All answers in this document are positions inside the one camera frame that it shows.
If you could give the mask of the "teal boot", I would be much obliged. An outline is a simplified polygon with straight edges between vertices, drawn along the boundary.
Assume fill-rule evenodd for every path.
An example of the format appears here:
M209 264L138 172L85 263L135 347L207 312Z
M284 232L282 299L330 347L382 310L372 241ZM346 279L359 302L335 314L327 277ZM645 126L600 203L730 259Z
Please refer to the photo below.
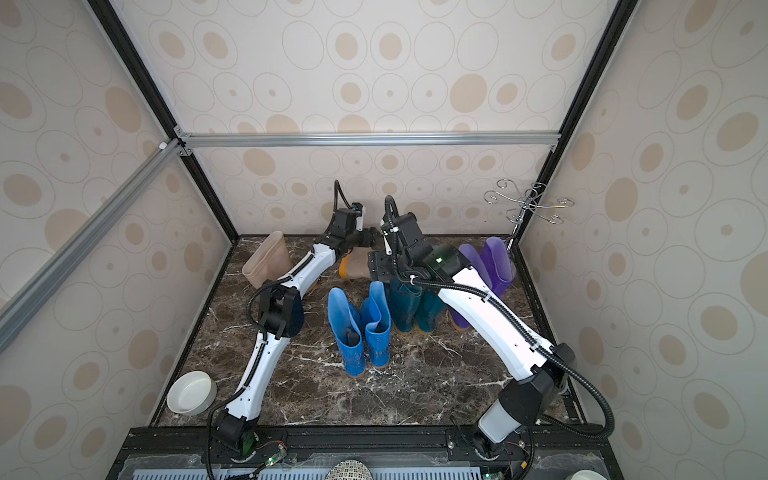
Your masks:
M420 303L414 314L418 328L424 333L431 333L436 329L437 318L445 310L445 303L438 295L429 289L424 289Z
M392 278L387 287L387 299L392 321L401 333L414 328L414 316L421 301L423 289Z

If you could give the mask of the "blue boot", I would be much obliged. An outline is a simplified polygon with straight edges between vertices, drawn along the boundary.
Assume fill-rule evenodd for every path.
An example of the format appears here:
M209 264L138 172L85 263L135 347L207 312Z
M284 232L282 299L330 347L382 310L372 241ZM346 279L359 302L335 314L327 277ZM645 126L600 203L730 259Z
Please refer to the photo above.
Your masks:
M350 376L360 376L365 370L360 313L342 289L332 288L328 295L327 314L344 369Z
M390 360L392 317L381 281L369 285L369 294L361 306L361 318L370 361L375 368L384 368Z

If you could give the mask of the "beige boot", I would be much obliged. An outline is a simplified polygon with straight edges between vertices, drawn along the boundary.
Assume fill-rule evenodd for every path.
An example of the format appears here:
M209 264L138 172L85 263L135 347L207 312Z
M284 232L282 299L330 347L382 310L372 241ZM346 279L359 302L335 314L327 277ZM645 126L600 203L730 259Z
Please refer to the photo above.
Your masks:
M339 265L339 275L342 279L371 279L368 265L369 254L373 252L370 247L355 247L345 255Z
M272 232L245 262L242 274L256 289L282 278L294 267L284 234Z

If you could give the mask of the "purple boot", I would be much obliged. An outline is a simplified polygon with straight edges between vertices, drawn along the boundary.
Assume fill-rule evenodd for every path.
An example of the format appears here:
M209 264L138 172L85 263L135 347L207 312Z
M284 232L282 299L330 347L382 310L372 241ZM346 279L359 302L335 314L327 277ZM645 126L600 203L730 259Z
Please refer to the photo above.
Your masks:
M501 298L513 283L516 274L505 241L498 237L489 237L483 245L480 258L488 273L490 288Z
M458 247L458 250L469 260L472 269L483 280L485 287L490 289L492 282L490 280L487 268L483 263L477 249L471 244L464 243ZM457 330L466 331L471 327L470 323L457 310L449 307L448 311L451 315L452 323Z

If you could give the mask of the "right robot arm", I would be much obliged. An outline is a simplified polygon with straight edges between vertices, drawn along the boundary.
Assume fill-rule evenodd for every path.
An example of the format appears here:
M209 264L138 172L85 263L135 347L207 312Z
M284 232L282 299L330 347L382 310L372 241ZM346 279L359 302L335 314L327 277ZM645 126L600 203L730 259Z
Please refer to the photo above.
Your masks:
M404 285L434 291L494 349L512 377L473 427L474 448L492 456L512 433L534 426L545 413L564 387L563 367L572 363L573 352L530 329L459 249L428 240L414 214L399 215L387 205L381 231L388 251L380 269Z

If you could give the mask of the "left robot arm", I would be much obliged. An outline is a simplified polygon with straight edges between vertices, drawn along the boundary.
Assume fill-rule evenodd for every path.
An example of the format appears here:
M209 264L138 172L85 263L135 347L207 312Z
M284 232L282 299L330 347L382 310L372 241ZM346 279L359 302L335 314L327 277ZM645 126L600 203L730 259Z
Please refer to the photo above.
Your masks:
M209 437L237 456L255 449L255 423L266 387L290 339L305 322L303 297L338 258L371 238L365 207L354 202L333 211L326 230L296 266L251 296L246 316L257 328L253 353L236 391L209 413Z

